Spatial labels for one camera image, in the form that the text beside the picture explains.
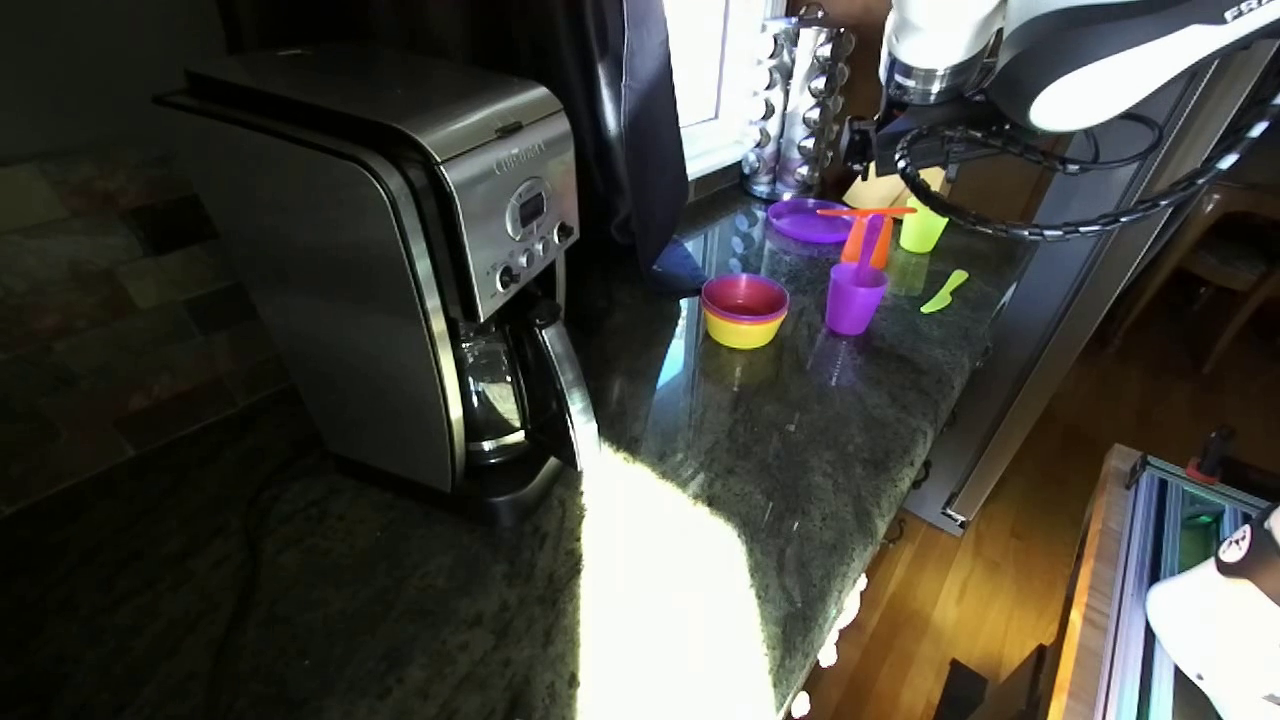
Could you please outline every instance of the kitchen counter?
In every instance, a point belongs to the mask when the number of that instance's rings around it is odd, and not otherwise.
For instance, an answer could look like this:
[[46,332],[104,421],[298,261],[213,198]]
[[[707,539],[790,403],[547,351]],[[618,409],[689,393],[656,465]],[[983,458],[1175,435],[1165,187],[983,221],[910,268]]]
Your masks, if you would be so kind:
[[[951,232],[864,339],[820,329],[828,251],[693,217],[761,268],[764,351],[609,280],[577,332],[603,452],[508,528],[336,465],[298,397],[0,522],[0,717],[773,717],[919,477],[1021,251]],[[919,298],[974,280],[940,317]]]

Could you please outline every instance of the stool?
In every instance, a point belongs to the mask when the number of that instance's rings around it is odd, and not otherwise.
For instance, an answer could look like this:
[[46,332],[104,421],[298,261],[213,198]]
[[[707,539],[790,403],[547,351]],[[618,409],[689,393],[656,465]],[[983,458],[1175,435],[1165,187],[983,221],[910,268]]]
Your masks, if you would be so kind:
[[1273,187],[1207,187],[1174,232],[1170,247],[1134,284],[1112,317],[1112,348],[1124,343],[1134,320],[1158,298],[1158,293],[1187,273],[1206,284],[1206,294],[1232,293],[1228,320],[1211,332],[1200,357],[1200,373],[1223,357],[1249,317],[1280,293],[1280,193]]

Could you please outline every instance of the wooden floor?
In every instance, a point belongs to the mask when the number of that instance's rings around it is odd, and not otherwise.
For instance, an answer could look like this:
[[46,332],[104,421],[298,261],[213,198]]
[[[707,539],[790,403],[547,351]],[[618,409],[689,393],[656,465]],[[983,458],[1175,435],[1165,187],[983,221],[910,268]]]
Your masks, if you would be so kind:
[[1280,351],[1246,332],[1200,375],[1174,284],[1129,339],[1089,348],[963,539],[919,518],[871,565],[839,663],[810,681],[815,720],[929,720],[949,659],[1009,674],[1055,635],[1085,505],[1112,443],[1187,458],[1228,421],[1237,452],[1280,470]]

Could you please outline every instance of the stainless steel coffee maker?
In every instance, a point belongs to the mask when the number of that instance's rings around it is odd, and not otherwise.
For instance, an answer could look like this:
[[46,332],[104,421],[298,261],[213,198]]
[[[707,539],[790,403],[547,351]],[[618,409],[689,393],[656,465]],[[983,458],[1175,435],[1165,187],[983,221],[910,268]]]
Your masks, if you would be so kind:
[[191,67],[161,106],[334,452],[490,506],[593,452],[562,325],[577,154],[547,89],[292,49]]

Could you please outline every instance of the pink cup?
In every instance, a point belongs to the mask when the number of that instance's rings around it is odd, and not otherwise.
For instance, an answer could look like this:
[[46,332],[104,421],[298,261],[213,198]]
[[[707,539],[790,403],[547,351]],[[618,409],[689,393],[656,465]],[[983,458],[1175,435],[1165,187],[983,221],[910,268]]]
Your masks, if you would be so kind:
[[836,263],[828,275],[828,332],[864,335],[879,313],[886,288],[886,273],[870,263]]

